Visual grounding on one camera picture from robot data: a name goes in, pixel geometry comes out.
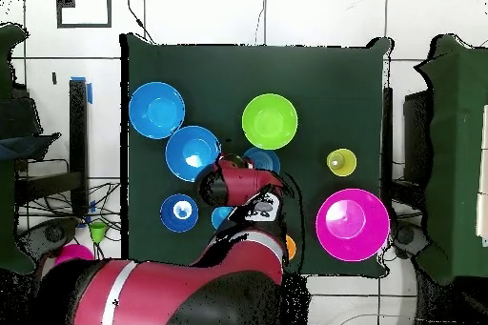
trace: yellow cup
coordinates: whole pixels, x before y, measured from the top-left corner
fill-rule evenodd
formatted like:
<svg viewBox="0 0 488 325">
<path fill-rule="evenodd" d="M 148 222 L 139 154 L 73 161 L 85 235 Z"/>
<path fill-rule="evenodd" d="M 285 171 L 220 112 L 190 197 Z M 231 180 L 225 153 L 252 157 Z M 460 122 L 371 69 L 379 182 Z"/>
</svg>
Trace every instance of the yellow cup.
<svg viewBox="0 0 488 325">
<path fill-rule="evenodd" d="M 337 176 L 351 175 L 356 165 L 356 156 L 351 150 L 338 149 L 327 155 L 327 167 Z"/>
</svg>

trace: small blue bowl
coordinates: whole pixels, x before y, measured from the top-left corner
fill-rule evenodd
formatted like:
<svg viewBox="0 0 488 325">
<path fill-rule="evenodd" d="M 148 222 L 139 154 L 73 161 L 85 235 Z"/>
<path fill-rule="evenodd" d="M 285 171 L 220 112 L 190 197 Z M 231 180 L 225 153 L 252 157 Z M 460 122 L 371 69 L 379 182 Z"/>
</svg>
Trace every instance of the small blue bowl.
<svg viewBox="0 0 488 325">
<path fill-rule="evenodd" d="M 168 197 L 161 205 L 161 222 L 168 230 L 184 233 L 198 220 L 198 206 L 189 196 L 177 193 Z"/>
<path fill-rule="evenodd" d="M 220 208 L 215 208 L 212 212 L 212 225 L 218 229 L 227 216 L 231 213 L 234 208 L 230 206 L 222 206 Z"/>
<path fill-rule="evenodd" d="M 254 162 L 254 167 L 260 170 L 269 170 L 279 173 L 281 168 L 278 156 L 271 150 L 262 150 L 258 147 L 251 147 L 244 152 L 243 156 L 251 158 Z"/>
</svg>

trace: green backdrop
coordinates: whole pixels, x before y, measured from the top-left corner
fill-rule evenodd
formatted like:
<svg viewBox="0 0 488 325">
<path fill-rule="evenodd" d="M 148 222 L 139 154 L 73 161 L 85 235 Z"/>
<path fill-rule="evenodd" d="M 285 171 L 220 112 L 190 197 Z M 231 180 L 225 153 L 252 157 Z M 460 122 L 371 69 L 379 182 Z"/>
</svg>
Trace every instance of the green backdrop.
<svg viewBox="0 0 488 325">
<path fill-rule="evenodd" d="M 161 81 L 175 87 L 186 105 L 183 126 L 213 132 L 224 152 L 244 153 L 252 145 L 241 128 L 247 103 L 265 92 L 290 99 L 298 113 L 298 130 L 290 144 L 276 151 L 281 173 L 291 174 L 303 192 L 306 223 L 304 274 L 351 274 L 379 277 L 385 269 L 376 257 L 341 262 L 320 247 L 315 216 L 333 192 L 361 188 L 378 194 L 383 56 L 387 38 L 367 48 L 247 47 L 227 45 L 156 46 L 126 35 L 129 48 L 130 95 L 142 84 Z M 129 255 L 138 260 L 176 264 L 195 261 L 214 234 L 213 208 L 194 195 L 192 183 L 168 169 L 165 140 L 151 140 L 130 127 Z M 345 178 L 326 167 L 327 154 L 351 149 L 356 171 Z M 199 219 L 190 231 L 176 234 L 160 221 L 164 199 L 174 193 L 192 196 Z M 300 259 L 298 200 L 285 200 L 288 233 Z"/>
</svg>

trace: orange object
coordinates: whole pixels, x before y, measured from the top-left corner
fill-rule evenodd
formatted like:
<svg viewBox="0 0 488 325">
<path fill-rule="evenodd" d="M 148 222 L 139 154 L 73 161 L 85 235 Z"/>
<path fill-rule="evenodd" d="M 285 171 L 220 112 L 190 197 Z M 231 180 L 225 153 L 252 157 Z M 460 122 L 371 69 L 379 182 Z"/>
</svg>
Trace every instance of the orange object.
<svg viewBox="0 0 488 325">
<path fill-rule="evenodd" d="M 288 248 L 288 258 L 292 260 L 296 254 L 296 244 L 292 240 L 292 238 L 287 234 L 286 234 L 286 248 Z"/>
</svg>

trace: magenta bowl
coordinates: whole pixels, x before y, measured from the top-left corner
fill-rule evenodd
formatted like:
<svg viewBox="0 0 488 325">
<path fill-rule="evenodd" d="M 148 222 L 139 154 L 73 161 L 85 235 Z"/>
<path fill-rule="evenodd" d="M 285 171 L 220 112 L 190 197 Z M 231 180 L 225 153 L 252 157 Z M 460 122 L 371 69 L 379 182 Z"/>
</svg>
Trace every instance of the magenta bowl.
<svg viewBox="0 0 488 325">
<path fill-rule="evenodd" d="M 93 253 L 87 247 L 78 244 L 71 244 L 61 249 L 61 254 L 54 259 L 54 266 L 70 259 L 94 260 Z"/>
<path fill-rule="evenodd" d="M 381 201 L 361 189 L 345 189 L 329 196 L 318 210 L 316 236 L 336 259 L 358 262 L 383 246 L 390 232 L 390 217 Z"/>
</svg>

